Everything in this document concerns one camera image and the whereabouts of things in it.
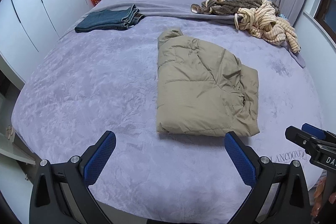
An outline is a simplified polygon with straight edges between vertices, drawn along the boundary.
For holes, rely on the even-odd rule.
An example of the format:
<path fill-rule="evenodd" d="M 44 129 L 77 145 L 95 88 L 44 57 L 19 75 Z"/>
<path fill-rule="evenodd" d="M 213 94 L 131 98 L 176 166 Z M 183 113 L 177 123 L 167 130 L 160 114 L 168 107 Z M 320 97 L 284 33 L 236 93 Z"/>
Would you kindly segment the right hand with painted nails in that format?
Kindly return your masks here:
<path fill-rule="evenodd" d="M 323 207 L 326 205 L 326 203 L 330 203 L 333 205 L 335 203 L 335 190 L 332 191 L 332 193 L 327 197 L 327 201 L 323 203 L 323 194 L 326 191 L 326 180 L 327 177 L 322 177 L 317 182 L 317 187 L 315 189 L 315 192 L 313 194 L 314 199 L 314 205 L 311 210 L 311 216 L 313 218 L 317 218 L 320 212 L 322 211 Z"/>

